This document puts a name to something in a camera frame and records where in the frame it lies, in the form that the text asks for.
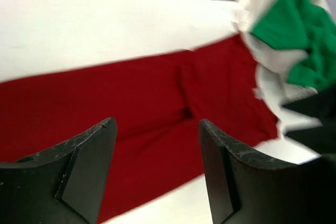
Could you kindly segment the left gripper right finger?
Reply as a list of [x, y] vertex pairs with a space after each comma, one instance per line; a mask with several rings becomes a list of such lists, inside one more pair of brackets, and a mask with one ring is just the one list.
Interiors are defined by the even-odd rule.
[[335, 154], [286, 162], [209, 120], [199, 139], [213, 223], [335, 223]]

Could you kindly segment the red t shirt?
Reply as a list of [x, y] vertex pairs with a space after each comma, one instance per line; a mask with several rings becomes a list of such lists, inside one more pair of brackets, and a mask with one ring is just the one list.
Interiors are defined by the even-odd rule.
[[1, 84], [1, 160], [118, 125], [99, 222], [203, 173], [198, 124], [249, 145], [276, 138], [277, 117], [255, 95], [257, 63], [241, 35], [214, 44]]

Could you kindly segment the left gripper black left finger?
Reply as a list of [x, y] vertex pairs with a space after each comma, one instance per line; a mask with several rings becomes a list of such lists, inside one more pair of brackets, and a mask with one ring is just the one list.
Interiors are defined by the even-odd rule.
[[117, 124], [85, 132], [13, 163], [1, 163], [1, 223], [97, 223]]

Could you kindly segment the white t shirt in basket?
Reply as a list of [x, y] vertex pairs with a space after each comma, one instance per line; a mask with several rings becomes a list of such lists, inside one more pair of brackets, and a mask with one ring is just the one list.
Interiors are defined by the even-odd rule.
[[241, 32], [244, 43], [257, 61], [256, 81], [258, 95], [267, 107], [278, 118], [278, 129], [283, 134], [287, 129], [320, 126], [316, 118], [298, 114], [282, 108], [282, 103], [292, 99], [312, 95], [312, 88], [301, 88], [285, 83], [285, 76], [299, 60], [307, 54], [301, 50], [276, 52], [265, 43], [253, 38], [250, 34], [253, 25], [266, 13], [276, 0], [235, 0], [234, 24]]

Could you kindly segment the green t shirt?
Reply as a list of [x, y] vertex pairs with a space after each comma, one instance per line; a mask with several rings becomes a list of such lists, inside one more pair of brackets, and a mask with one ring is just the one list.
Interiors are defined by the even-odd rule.
[[317, 91], [335, 84], [335, 23], [311, 0], [277, 0], [251, 33], [272, 49], [307, 53], [290, 68], [288, 84]]

